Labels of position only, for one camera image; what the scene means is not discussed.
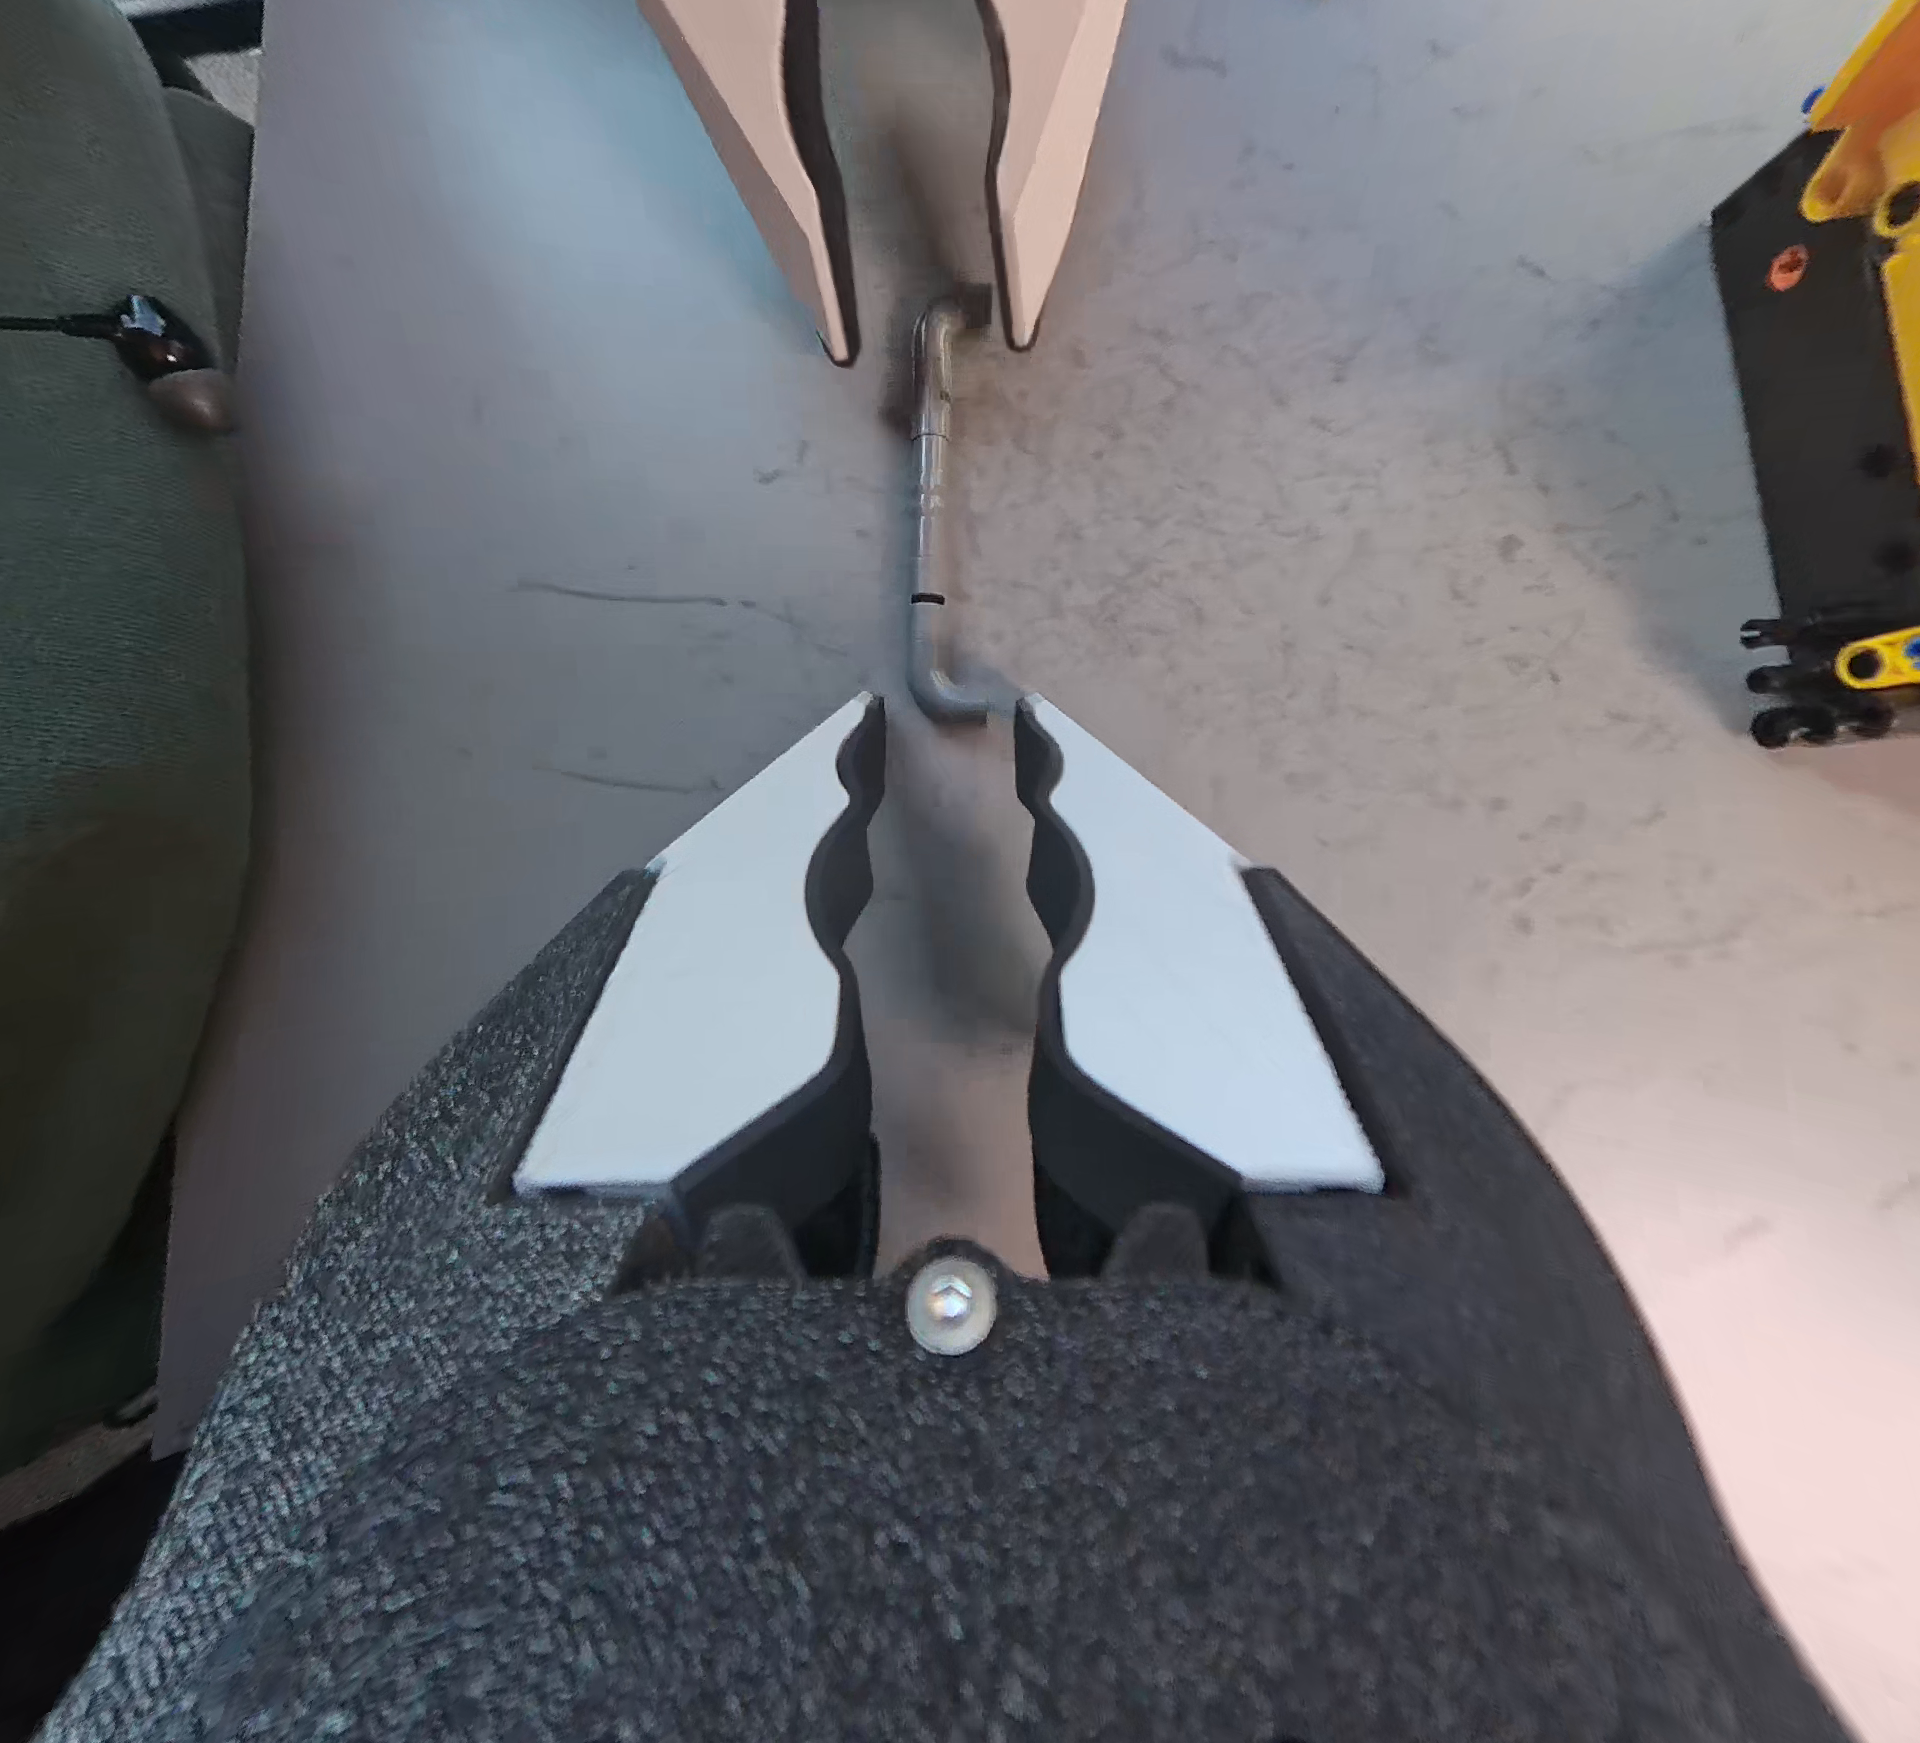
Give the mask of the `yellow lego vehicle model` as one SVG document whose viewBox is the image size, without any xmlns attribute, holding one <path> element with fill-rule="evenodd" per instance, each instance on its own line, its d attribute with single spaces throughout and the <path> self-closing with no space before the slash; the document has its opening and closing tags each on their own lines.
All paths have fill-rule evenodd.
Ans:
<svg viewBox="0 0 1920 1743">
<path fill-rule="evenodd" d="M 1920 694 L 1920 0 L 1712 210 L 1773 620 L 1756 747 L 1883 740 Z"/>
</svg>

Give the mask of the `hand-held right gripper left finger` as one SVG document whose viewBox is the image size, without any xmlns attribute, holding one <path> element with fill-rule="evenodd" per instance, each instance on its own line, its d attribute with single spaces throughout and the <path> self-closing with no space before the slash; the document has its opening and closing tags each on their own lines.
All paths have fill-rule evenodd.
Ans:
<svg viewBox="0 0 1920 1743">
<path fill-rule="evenodd" d="M 699 1249 L 764 1205 L 811 1275 L 872 1275 L 872 1058 L 846 936 L 872 899 L 886 706 L 858 689 L 650 871 L 517 1164 L 517 1199 L 626 1199 Z"/>
</svg>

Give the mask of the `black hoodie drawstring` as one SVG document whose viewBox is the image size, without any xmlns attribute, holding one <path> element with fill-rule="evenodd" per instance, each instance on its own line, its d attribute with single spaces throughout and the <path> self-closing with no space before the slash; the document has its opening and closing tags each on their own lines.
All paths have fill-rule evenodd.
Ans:
<svg viewBox="0 0 1920 1743">
<path fill-rule="evenodd" d="M 160 299 L 127 293 L 102 312 L 0 316 L 7 338 L 102 341 L 158 413 L 189 431 L 232 431 L 232 383 L 210 341 Z"/>
</svg>

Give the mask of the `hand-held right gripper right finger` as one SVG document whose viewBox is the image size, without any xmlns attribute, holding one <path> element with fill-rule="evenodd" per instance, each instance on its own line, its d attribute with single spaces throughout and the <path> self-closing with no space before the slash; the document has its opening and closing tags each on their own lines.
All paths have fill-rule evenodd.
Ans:
<svg viewBox="0 0 1920 1743">
<path fill-rule="evenodd" d="M 1259 866 L 1045 694 L 1012 706 L 1050 966 L 1028 1062 L 1050 1275 L 1106 1275 L 1170 1212 L 1196 1270 L 1264 1275 L 1251 1204 L 1379 1199 L 1338 1051 Z"/>
</svg>

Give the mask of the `person's green hoodie torso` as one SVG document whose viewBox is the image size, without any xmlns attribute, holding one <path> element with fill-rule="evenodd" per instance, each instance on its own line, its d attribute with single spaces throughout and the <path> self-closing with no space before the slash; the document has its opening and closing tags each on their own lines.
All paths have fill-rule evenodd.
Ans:
<svg viewBox="0 0 1920 1743">
<path fill-rule="evenodd" d="M 232 374 L 252 127 L 113 0 L 7 0 L 7 316 L 175 305 Z M 158 1381 L 170 1130 L 249 877 L 237 451 L 102 341 L 0 352 L 0 1467 Z"/>
</svg>

